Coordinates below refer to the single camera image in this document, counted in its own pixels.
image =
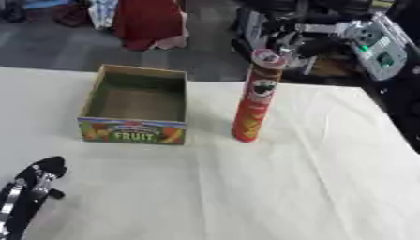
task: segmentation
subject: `can lid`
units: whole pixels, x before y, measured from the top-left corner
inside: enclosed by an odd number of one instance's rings
[[[257,49],[252,53],[252,61],[262,68],[282,69],[286,58],[277,55],[270,49]]]

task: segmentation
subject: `pringles can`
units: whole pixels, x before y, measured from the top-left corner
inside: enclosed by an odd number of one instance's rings
[[[253,52],[244,94],[232,128],[232,135],[239,141],[248,143],[257,139],[285,65],[286,57],[272,50]]]

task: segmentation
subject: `fruit box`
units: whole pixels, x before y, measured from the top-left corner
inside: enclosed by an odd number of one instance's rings
[[[103,65],[79,116],[89,142],[183,144],[187,74]]]

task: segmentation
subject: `gray carpet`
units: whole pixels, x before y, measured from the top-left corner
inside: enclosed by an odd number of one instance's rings
[[[185,70],[200,82],[241,81],[248,63],[231,53],[232,0],[187,0],[186,49],[134,52],[91,26],[67,28],[48,9],[28,12],[23,23],[0,21],[0,66],[97,71],[101,64]]]

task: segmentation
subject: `table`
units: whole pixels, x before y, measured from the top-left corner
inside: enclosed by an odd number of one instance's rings
[[[0,182],[61,155],[67,193],[31,240],[412,240],[420,159],[360,89],[281,84],[253,143],[230,128],[242,82],[189,82],[185,146],[82,142],[95,74],[0,68]]]

